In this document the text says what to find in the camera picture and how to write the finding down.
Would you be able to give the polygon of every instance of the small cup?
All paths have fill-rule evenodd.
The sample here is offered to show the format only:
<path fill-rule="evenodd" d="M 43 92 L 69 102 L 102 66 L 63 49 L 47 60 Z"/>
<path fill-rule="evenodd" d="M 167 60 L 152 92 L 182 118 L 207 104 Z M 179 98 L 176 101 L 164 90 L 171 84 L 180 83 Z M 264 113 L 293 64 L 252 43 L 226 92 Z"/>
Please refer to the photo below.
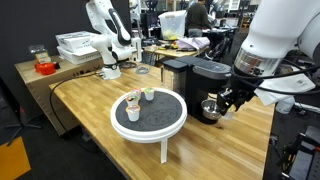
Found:
<path fill-rule="evenodd" d="M 129 94 L 126 97 L 126 101 L 128 103 L 128 106 L 134 105 L 134 104 L 138 104 L 139 103 L 140 98 L 136 95 L 136 94 Z"/>
<path fill-rule="evenodd" d="M 154 98 L 154 89 L 153 88 L 144 89 L 144 95 L 146 96 L 147 101 L 152 101 Z"/>
<path fill-rule="evenodd" d="M 128 113 L 128 117 L 130 121 L 137 121 L 140 116 L 140 106 L 137 104 L 128 106 L 126 108 L 126 112 Z"/>
<path fill-rule="evenodd" d="M 131 94 L 136 94 L 141 99 L 141 88 L 132 88 L 130 92 Z"/>
<path fill-rule="evenodd" d="M 223 117 L 224 119 L 226 119 L 226 120 L 232 120 L 235 110 L 236 110 L 236 107 L 235 107 L 234 105 L 232 105 L 232 106 L 228 109 L 227 113 L 226 113 L 224 116 L 222 116 L 222 117 Z"/>

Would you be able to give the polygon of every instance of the small round table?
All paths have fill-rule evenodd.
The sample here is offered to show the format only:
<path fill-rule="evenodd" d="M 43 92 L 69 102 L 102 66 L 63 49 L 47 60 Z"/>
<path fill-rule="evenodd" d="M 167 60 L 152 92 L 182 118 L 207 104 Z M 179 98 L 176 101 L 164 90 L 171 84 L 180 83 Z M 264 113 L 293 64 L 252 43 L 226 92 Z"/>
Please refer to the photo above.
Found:
<path fill-rule="evenodd" d="M 161 142 L 161 163 L 167 161 L 168 138 L 176 134 L 187 119 L 187 105 L 184 99 L 168 89 L 154 88 L 152 101 L 147 101 L 141 93 L 139 101 L 140 117 L 138 121 L 129 120 L 125 98 L 121 96 L 112 105 L 111 124 L 125 139 L 138 143 Z"/>

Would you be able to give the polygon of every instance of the wooden countertop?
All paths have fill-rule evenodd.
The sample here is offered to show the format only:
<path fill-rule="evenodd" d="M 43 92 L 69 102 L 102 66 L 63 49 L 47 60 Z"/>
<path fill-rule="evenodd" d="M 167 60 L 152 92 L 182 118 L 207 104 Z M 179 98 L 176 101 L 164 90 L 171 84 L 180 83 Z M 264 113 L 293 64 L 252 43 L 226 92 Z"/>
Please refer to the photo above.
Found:
<path fill-rule="evenodd" d="M 160 163 L 160 143 L 128 141 L 110 122 L 113 103 L 133 87 L 160 87 L 160 69 L 135 74 L 122 69 L 115 80 L 97 76 L 61 84 L 55 93 L 119 169 L 131 179 L 262 179 L 274 106 L 253 98 L 216 125 L 188 116 L 168 139 L 167 162 Z"/>
<path fill-rule="evenodd" d="M 203 51 L 205 51 L 208 47 L 202 48 L 199 51 L 189 51 L 189 52 L 177 51 L 175 49 L 167 49 L 167 50 L 156 49 L 155 50 L 154 48 L 156 48 L 156 47 L 155 46 L 148 46 L 144 50 L 149 53 L 179 58 L 179 57 L 183 57 L 183 56 L 196 56 L 196 55 L 202 53 Z"/>
<path fill-rule="evenodd" d="M 22 63 L 17 63 L 14 66 L 16 67 L 17 71 L 19 72 L 20 76 L 22 77 L 25 84 L 40 80 L 40 79 L 50 79 L 51 76 L 55 76 L 58 73 L 63 73 L 70 71 L 72 69 L 75 69 L 76 67 L 83 67 L 83 64 L 92 64 L 92 66 L 98 67 L 99 65 L 102 65 L 102 59 L 96 59 L 91 62 L 86 62 L 83 64 L 75 65 L 70 63 L 67 60 L 61 59 L 59 56 L 51 56 L 50 57 L 52 62 L 58 62 L 59 65 L 62 67 L 60 69 L 57 69 L 55 73 L 50 75 L 41 75 L 40 73 L 35 73 L 34 64 L 35 61 L 27 61 Z"/>

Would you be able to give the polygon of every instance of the black coffee maker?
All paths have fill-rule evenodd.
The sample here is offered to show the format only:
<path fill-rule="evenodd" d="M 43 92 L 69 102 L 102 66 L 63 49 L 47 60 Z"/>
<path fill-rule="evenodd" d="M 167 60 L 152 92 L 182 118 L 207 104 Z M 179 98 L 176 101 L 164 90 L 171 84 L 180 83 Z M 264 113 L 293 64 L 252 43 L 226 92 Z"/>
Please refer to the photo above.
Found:
<path fill-rule="evenodd" d="M 192 56 L 184 56 L 163 63 L 163 86 L 180 94 L 187 104 L 188 114 L 205 124 L 214 124 L 203 116 L 202 101 L 208 94 L 224 90 L 231 76 L 230 66 Z"/>

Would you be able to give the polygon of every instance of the red container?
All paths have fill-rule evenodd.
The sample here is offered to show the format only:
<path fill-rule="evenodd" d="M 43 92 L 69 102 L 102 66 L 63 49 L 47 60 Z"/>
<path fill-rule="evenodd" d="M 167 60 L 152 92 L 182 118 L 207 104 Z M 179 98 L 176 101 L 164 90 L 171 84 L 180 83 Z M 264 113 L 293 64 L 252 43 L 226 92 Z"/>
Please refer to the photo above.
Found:
<path fill-rule="evenodd" d="M 53 63 L 35 64 L 34 66 L 36 68 L 36 72 L 40 72 L 42 75 L 49 75 L 56 72 Z"/>

